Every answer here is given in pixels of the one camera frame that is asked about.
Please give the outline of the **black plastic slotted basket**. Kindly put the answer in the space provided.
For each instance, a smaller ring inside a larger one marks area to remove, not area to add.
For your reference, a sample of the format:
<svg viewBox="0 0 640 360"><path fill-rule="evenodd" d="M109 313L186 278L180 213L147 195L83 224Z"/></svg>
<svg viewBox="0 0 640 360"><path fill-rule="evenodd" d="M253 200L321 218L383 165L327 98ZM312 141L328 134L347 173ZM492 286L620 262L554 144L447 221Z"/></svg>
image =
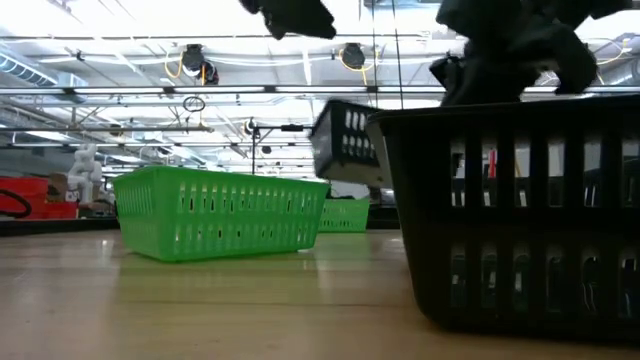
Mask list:
<svg viewBox="0 0 640 360"><path fill-rule="evenodd" d="M318 178L392 188L381 134L369 137L368 120L378 108L330 99L312 127L309 141Z"/></svg>
<svg viewBox="0 0 640 360"><path fill-rule="evenodd" d="M623 169L640 94L382 111L369 127L429 320L640 347L640 175Z"/></svg>

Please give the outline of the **red bin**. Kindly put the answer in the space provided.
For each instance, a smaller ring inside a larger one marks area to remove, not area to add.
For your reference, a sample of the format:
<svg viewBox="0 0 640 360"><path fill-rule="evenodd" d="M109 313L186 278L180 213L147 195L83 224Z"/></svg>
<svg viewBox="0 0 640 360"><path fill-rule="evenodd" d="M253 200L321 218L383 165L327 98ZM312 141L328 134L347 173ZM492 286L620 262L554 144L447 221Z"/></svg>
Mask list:
<svg viewBox="0 0 640 360"><path fill-rule="evenodd" d="M0 177L0 216L27 220L75 219L74 202L48 198L49 182L38 177Z"/></svg>

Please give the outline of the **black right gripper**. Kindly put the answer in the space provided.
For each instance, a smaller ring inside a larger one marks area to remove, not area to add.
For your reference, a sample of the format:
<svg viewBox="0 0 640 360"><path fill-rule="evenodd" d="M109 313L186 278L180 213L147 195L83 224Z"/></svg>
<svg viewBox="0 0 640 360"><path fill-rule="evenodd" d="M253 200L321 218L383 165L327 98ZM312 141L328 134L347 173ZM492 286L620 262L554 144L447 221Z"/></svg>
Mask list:
<svg viewBox="0 0 640 360"><path fill-rule="evenodd" d="M596 60L575 34L589 17L630 10L634 0L442 0L436 22L465 36L463 56L447 52L430 66L445 89L442 106L520 102L539 78L531 65L496 53L551 56L557 95L580 94L597 74ZM479 54L474 48L488 49Z"/></svg>

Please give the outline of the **white robot figure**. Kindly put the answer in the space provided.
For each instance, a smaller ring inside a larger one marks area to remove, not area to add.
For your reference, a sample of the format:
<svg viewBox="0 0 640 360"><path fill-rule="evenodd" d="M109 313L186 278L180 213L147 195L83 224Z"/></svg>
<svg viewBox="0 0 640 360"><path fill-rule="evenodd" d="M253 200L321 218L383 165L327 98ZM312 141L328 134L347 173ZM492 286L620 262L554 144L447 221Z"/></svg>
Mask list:
<svg viewBox="0 0 640 360"><path fill-rule="evenodd" d="M102 165L95 160L96 153L96 144L82 144L75 151L74 163L67 173L68 190L77 194L81 204L93 201L93 189L102 179Z"/></svg>

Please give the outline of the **green plastic slotted basket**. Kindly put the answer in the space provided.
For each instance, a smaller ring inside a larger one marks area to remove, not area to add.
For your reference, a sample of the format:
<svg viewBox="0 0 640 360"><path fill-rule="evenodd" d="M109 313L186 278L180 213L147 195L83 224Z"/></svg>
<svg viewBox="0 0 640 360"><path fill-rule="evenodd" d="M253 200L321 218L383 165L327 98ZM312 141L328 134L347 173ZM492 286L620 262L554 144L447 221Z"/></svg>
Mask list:
<svg viewBox="0 0 640 360"><path fill-rule="evenodd" d="M149 166L113 181L124 244L164 262L288 253L315 244L326 183Z"/></svg>
<svg viewBox="0 0 640 360"><path fill-rule="evenodd" d="M368 199L326 199L319 233L364 233L367 228Z"/></svg>

